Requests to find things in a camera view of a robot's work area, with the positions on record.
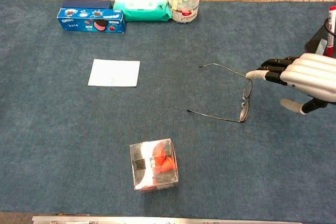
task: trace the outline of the eyeglass lens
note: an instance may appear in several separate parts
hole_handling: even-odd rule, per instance
[[[249,80],[246,84],[245,87],[243,89],[243,99],[246,99],[250,96],[252,92],[252,81]]]
[[[249,80],[246,84],[245,84],[245,87],[244,87],[244,90],[243,90],[243,99],[248,99],[249,96],[251,95],[251,92],[252,92],[252,81]],[[242,103],[243,107],[242,107],[242,111],[240,112],[240,117],[239,117],[239,120],[241,122],[244,122],[247,118],[247,114],[248,114],[248,110],[249,110],[249,102],[246,101],[246,102],[243,102]]]

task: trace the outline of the blue cookie box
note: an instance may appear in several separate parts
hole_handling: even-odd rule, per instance
[[[57,19],[66,31],[95,31],[105,33],[123,33],[125,31],[125,20],[122,10],[61,8]]]
[[[109,0],[64,0],[62,8],[112,9],[112,3]]]

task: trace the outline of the black mesh pen holder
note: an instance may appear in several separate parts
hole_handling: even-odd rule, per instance
[[[306,43],[305,51],[312,54],[326,55],[328,37],[331,37],[334,41],[332,57],[336,58],[336,35],[329,29],[328,19],[325,19],[321,28]]]

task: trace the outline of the white paper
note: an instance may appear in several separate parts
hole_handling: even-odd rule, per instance
[[[139,61],[94,59],[88,86],[136,87]]]

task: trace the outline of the green wet wipes package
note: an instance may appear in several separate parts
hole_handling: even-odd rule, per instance
[[[167,21],[168,0],[114,0],[113,9],[123,10],[125,21]]]

